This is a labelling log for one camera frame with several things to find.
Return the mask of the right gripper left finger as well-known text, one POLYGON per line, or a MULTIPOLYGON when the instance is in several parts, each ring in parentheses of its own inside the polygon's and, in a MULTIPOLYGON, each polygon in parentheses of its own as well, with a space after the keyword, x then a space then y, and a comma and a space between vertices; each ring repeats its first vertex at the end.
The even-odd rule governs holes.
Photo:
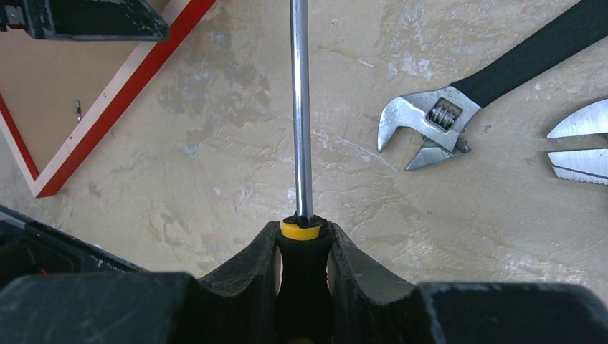
POLYGON ((32 274, 1 287, 3 343, 273 343, 269 223, 197 279, 186 272, 32 274))

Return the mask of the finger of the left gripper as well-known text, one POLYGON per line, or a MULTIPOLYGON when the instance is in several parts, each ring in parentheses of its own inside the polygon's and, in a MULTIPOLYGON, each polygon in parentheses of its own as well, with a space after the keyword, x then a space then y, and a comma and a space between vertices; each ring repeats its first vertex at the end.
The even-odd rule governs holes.
POLYGON ((170 25, 147 1, 1 2, 1 31, 20 29, 33 39, 162 42, 170 25))

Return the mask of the red picture frame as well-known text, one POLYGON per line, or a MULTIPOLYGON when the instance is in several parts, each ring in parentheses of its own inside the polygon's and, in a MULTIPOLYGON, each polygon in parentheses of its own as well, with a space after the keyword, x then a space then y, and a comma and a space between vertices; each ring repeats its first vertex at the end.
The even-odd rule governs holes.
POLYGON ((54 196, 211 8, 152 1, 165 42, 74 42, 1 34, 1 134, 37 198, 54 196))

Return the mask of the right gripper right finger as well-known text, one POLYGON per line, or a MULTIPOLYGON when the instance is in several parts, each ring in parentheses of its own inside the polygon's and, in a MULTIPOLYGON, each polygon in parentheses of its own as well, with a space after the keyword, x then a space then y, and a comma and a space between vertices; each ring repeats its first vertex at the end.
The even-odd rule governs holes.
POLYGON ((336 343, 605 343, 607 307, 580 285, 411 282, 336 224, 330 275, 336 343))

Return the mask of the black yellow screwdriver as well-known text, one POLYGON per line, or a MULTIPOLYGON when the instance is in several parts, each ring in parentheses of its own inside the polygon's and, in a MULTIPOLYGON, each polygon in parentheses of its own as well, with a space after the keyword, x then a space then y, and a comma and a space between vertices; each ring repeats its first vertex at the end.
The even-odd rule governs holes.
POLYGON ((290 2, 290 46, 296 210, 276 236, 283 263, 276 330, 283 343, 329 343, 333 316, 326 265, 331 238, 326 222, 313 214, 306 1, 290 2))

